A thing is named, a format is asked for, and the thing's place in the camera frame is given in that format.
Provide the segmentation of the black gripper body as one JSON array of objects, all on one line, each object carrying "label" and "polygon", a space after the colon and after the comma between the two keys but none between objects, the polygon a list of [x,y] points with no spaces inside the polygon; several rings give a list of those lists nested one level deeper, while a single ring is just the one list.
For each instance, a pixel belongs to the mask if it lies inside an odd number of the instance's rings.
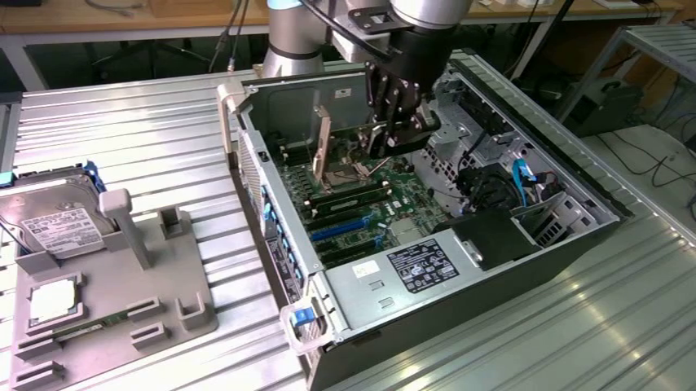
[{"label": "black gripper body", "polygon": [[391,32],[388,59],[376,61],[378,74],[430,88],[446,67],[457,32],[457,26],[449,29],[412,27]]}]

